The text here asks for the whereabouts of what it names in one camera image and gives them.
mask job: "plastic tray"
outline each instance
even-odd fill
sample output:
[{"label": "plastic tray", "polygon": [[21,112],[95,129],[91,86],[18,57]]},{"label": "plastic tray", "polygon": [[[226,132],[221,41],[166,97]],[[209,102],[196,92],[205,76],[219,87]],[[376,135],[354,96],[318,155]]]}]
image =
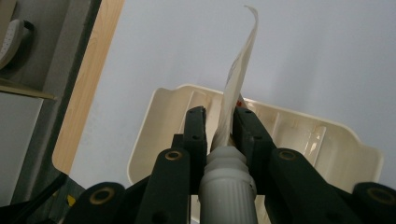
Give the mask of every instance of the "plastic tray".
[{"label": "plastic tray", "polygon": [[[206,108],[206,135],[210,146],[218,126],[221,98],[220,91],[193,85],[173,91],[156,90],[129,162],[131,182],[136,183],[150,175],[157,155],[171,146],[175,133],[182,133],[184,115],[190,108],[198,105]],[[348,127],[249,99],[246,102],[277,147],[303,153],[330,184],[350,192],[356,183],[378,180],[383,164],[382,153],[363,145]],[[259,221],[263,223],[267,217],[262,197],[257,198],[256,206],[261,217]],[[191,215],[199,216],[195,197],[191,199]]]}]

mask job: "white tabletop surface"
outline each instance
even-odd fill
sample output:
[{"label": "white tabletop surface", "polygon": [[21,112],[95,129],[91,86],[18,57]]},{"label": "white tabletop surface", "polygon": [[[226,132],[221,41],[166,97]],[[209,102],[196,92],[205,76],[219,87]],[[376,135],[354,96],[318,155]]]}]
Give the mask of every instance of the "white tabletop surface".
[{"label": "white tabletop surface", "polygon": [[128,160],[152,93],[222,91],[259,11],[242,94],[344,123],[385,157],[396,189],[396,2],[125,1],[70,176],[131,185]]}]

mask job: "white cylinder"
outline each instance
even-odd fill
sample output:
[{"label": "white cylinder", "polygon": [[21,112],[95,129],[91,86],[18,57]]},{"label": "white cylinder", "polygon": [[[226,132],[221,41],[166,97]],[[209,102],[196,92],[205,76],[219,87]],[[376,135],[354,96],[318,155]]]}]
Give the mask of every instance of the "white cylinder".
[{"label": "white cylinder", "polygon": [[257,223],[256,186],[235,147],[218,147],[207,156],[199,188],[200,223]]}]

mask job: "cream-colored container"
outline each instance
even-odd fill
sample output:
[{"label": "cream-colored container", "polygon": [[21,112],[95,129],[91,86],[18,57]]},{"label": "cream-colored container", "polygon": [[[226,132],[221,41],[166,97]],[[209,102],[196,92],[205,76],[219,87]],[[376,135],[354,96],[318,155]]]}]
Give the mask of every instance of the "cream-colored container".
[{"label": "cream-colored container", "polygon": [[[206,135],[211,145],[218,127],[222,92],[185,85],[170,91],[154,92],[145,120],[137,137],[128,176],[136,183],[151,174],[157,155],[169,148],[175,133],[183,133],[187,110],[206,108]],[[245,99],[277,147],[295,149],[311,162],[330,184],[351,192],[356,183],[377,181],[383,164],[382,153],[361,143],[348,127],[325,119],[281,107]],[[256,199],[259,223],[268,221],[263,197]],[[191,216],[199,220],[199,203],[191,199]]]}]

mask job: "floor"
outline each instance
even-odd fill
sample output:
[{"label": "floor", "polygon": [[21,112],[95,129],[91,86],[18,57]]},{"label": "floor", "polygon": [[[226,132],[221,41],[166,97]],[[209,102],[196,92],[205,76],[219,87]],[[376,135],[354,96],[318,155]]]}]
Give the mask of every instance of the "floor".
[{"label": "floor", "polygon": [[[35,126],[12,203],[34,198],[59,174],[51,155],[64,113],[77,78],[100,0],[18,0],[13,19],[27,20],[35,26],[25,36],[25,45],[0,77],[56,96],[45,100]],[[83,188],[67,179],[28,219],[38,223],[50,218],[58,222],[69,206],[66,198],[77,198]]]}]

